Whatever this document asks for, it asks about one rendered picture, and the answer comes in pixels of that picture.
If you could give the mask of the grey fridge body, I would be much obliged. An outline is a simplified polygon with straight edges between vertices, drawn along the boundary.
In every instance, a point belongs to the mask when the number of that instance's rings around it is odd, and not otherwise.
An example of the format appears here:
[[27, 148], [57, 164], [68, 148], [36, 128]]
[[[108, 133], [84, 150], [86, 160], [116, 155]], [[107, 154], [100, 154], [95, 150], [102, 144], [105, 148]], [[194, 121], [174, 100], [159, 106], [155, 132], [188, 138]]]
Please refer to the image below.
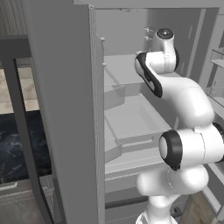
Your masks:
[[104, 224], [102, 57], [95, 13], [216, 9], [224, 0], [21, 0], [38, 104], [66, 224]]

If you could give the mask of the grey fridge door with shelves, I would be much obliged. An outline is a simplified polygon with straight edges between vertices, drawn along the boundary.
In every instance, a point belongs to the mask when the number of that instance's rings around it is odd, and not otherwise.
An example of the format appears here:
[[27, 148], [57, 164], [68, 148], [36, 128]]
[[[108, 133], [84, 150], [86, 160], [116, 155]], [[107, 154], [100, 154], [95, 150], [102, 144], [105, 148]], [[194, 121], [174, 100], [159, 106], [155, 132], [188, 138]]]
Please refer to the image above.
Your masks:
[[199, 83], [215, 111], [215, 121], [224, 128], [224, 11], [217, 15]]

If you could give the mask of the grey freezer drawer front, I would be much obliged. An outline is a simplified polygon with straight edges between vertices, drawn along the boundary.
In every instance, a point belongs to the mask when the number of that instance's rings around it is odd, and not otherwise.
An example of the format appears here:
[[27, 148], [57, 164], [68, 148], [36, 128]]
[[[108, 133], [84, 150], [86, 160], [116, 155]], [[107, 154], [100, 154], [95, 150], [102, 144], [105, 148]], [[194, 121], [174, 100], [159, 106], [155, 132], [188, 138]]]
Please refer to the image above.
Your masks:
[[[105, 203], [141, 197], [136, 189], [137, 175], [162, 165], [162, 162], [133, 166], [107, 163], [105, 166]], [[130, 219], [131, 223], [134, 223], [137, 216], [145, 208], [146, 202], [108, 208], [105, 210], [105, 221], [107, 223], [118, 221], [122, 224], [128, 224], [125, 220]]]

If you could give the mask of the grey shallow fridge drawer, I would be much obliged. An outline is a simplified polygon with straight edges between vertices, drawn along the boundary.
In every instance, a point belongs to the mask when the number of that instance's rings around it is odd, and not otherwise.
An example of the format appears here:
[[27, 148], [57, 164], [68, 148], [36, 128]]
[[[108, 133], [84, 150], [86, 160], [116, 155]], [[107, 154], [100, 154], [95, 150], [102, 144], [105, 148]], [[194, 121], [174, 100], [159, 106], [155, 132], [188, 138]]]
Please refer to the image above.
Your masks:
[[142, 94], [153, 106], [158, 107], [157, 98], [136, 73], [135, 54], [105, 56], [104, 67], [104, 108], [112, 109], [129, 100], [129, 97]]

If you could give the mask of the dark grey fridge door frame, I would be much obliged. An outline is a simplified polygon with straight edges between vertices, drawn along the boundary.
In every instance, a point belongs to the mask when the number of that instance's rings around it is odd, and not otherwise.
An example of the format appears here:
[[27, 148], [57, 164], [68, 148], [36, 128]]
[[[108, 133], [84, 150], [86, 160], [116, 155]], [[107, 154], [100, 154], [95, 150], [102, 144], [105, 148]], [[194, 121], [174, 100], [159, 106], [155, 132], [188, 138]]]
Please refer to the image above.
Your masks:
[[26, 35], [0, 35], [0, 60], [10, 93], [10, 100], [17, 123], [17, 130], [22, 144], [31, 188], [45, 224], [54, 224], [50, 208], [46, 201], [34, 158], [32, 140], [27, 125], [24, 97], [18, 75], [17, 59], [32, 56]]

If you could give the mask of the grey base cupboard drawer front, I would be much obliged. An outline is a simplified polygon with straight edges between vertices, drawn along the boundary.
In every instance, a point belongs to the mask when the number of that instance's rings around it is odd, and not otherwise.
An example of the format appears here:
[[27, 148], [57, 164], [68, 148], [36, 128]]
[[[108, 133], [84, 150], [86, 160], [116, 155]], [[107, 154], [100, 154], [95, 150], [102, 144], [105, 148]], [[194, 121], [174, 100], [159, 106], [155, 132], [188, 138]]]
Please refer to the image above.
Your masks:
[[45, 224], [29, 179], [0, 184], [17, 188], [0, 192], [0, 224]]

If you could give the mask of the grey wide fridge drawer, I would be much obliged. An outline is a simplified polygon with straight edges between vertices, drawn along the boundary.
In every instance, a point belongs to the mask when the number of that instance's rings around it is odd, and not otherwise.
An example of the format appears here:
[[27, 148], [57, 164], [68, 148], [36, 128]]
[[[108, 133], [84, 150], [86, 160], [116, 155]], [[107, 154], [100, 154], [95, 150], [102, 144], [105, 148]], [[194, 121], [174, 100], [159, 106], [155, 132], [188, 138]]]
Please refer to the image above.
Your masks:
[[104, 110], [105, 162], [157, 147], [158, 139], [169, 129], [142, 94], [125, 97]]

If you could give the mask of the grey ribbed wall cupboard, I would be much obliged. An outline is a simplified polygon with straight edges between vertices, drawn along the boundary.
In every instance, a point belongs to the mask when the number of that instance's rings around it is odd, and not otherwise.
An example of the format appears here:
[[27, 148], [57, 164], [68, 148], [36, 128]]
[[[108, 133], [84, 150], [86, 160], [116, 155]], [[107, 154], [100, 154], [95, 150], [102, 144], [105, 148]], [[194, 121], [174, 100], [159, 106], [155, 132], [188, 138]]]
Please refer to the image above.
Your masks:
[[0, 0], [0, 35], [26, 34], [21, 0]]

